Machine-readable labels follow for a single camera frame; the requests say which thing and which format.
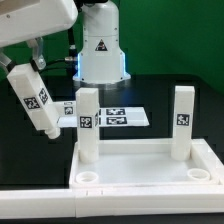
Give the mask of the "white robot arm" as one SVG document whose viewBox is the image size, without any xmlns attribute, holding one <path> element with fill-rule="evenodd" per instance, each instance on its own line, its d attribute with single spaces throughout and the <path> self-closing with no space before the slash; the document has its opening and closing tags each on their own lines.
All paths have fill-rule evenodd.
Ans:
<svg viewBox="0 0 224 224">
<path fill-rule="evenodd" d="M 119 10 L 111 0 L 0 0 L 0 65 L 12 61 L 1 49 L 25 42 L 33 49 L 36 70 L 46 66 L 42 38 L 70 31 L 83 15 L 83 48 L 70 44 L 75 83 L 110 87 L 126 83 L 125 54 L 119 46 Z"/>
</svg>

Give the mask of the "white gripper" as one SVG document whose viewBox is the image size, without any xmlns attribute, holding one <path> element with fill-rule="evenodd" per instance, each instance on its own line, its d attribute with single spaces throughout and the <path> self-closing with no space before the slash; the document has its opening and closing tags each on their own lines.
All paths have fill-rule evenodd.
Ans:
<svg viewBox="0 0 224 224">
<path fill-rule="evenodd" d="M 46 67 L 41 36 L 71 28 L 77 16 L 73 0 L 0 0 L 0 48 L 28 40 L 30 64 L 41 71 Z M 0 52 L 0 67 L 9 74 L 15 62 Z"/>
</svg>

